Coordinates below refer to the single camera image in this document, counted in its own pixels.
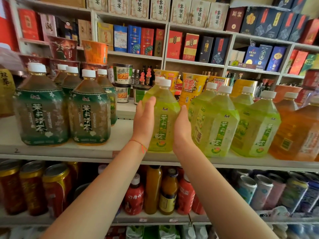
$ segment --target plastic bottle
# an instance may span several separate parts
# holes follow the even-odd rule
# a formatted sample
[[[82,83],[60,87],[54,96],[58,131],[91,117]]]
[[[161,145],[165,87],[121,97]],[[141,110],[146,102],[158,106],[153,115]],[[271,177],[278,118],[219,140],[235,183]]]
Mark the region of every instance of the plastic bottle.
[[[244,157],[262,157],[281,123],[273,103],[276,92],[264,90],[261,99],[247,106],[240,113],[240,121],[231,148]]]
[[[157,212],[157,206],[160,199],[160,185],[162,182],[163,172],[160,166],[150,165],[146,173],[146,187],[144,211],[152,215]]]
[[[195,131],[199,111],[205,109],[208,106],[208,102],[216,96],[216,88],[217,83],[207,83],[206,90],[190,102],[188,107],[188,120],[192,126],[192,131]]]
[[[60,83],[60,87],[67,97],[70,97],[71,92],[82,82],[82,80],[80,79],[77,67],[67,66],[66,72],[67,76]]]
[[[159,196],[159,210],[164,215],[170,215],[174,211],[178,190],[177,171],[168,169],[168,174],[162,180],[161,194]]]
[[[246,106],[249,106],[254,103],[253,101],[253,87],[244,86],[242,88],[242,93],[233,98],[233,103],[238,112],[244,109]]]
[[[70,120],[74,121],[72,137],[78,144],[99,145],[111,135],[110,100],[95,81],[95,71],[83,69],[83,81],[71,94]]]
[[[58,73],[53,80],[55,84],[59,85],[64,80],[64,78],[68,75],[66,73],[66,67],[67,65],[58,64]]]
[[[58,145],[69,139],[65,96],[42,64],[29,63],[30,75],[16,89],[14,109],[21,140],[27,145]]]
[[[154,94],[160,89],[160,80],[165,80],[165,78],[160,76],[155,77],[155,85],[145,93],[142,100],[143,105],[145,105],[145,103],[149,100],[149,98],[154,96]]]
[[[116,115],[116,103],[117,103],[117,93],[115,91],[115,87],[112,85],[110,80],[107,77],[106,69],[98,69],[98,77],[96,78],[96,82],[102,86],[102,88],[106,91],[107,96],[111,102],[111,126],[113,126],[117,121]]]
[[[184,177],[179,181],[179,190],[177,193],[177,213],[187,215],[190,213],[195,197],[195,190],[188,177]]]
[[[196,239],[194,227],[189,225],[182,225],[181,236],[182,239]]]
[[[229,98],[231,92],[232,87],[222,85],[218,95],[198,113],[193,140],[206,157],[224,157],[229,151],[239,122]]]
[[[208,239],[208,233],[204,225],[194,225],[196,239]]]
[[[130,187],[125,194],[125,212],[129,215],[139,214],[143,209],[143,201],[144,188],[143,185],[140,184],[139,174],[135,174],[131,181]]]
[[[269,153],[277,159],[314,161],[319,153],[319,96],[281,123]]]
[[[286,92],[284,99],[275,103],[276,109],[280,114],[281,120],[293,111],[298,110],[298,106],[295,103],[295,99],[297,98],[298,93]]]
[[[154,106],[154,130],[148,148],[152,152],[170,152],[173,150],[173,131],[175,120],[181,110],[178,101],[169,90],[171,80],[160,80]]]

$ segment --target person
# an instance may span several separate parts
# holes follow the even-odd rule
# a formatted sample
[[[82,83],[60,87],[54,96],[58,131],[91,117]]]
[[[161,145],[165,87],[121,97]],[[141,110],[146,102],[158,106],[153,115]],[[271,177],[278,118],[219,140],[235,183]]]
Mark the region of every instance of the person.
[[[151,97],[136,107],[133,135],[120,153],[45,231],[42,239],[103,239],[148,148],[154,127]],[[191,139],[186,106],[175,122],[173,152],[220,239],[278,239]]]

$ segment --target hand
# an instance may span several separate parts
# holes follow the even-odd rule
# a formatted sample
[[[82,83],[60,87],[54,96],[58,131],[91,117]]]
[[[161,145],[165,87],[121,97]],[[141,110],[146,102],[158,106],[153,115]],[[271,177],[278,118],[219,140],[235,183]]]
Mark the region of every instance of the hand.
[[[174,143],[173,152],[177,153],[185,146],[193,144],[191,137],[192,127],[188,120],[188,109],[182,105],[180,114],[178,115],[174,125]]]
[[[146,102],[145,108],[143,109],[142,101],[140,101],[136,107],[136,113],[134,116],[132,139],[140,142],[147,149],[153,135],[155,103],[156,98],[152,96]]]

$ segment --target tall orange bottle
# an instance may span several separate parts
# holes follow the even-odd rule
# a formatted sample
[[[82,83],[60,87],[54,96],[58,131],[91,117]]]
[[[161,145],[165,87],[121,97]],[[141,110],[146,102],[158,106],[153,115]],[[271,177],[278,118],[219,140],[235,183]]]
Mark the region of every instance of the tall orange bottle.
[[[164,215],[173,213],[178,190],[177,170],[169,168],[167,172],[168,174],[162,180],[159,196],[159,210]]]
[[[280,114],[281,120],[287,116],[289,116],[290,112],[298,110],[298,106],[295,103],[295,99],[297,98],[298,93],[286,92],[284,99],[275,103],[277,111]]]
[[[314,161],[319,153],[319,96],[280,124],[269,153],[277,159]]]
[[[152,215],[157,212],[162,175],[162,169],[158,165],[151,165],[147,169],[144,198],[144,211],[146,214]]]

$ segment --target silver can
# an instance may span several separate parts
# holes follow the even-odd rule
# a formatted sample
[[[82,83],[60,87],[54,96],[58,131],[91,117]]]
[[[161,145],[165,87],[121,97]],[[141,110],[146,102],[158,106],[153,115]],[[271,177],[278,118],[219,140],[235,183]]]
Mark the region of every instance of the silver can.
[[[246,175],[241,175],[237,182],[236,191],[248,204],[250,204],[256,188],[257,183],[254,179]]]
[[[257,189],[251,200],[250,206],[255,211],[260,211],[264,208],[266,200],[274,185],[271,179],[261,174],[257,174],[255,180],[257,182]]]
[[[232,184],[234,187],[236,187],[238,180],[242,175],[249,176],[249,170],[248,169],[233,169]]]

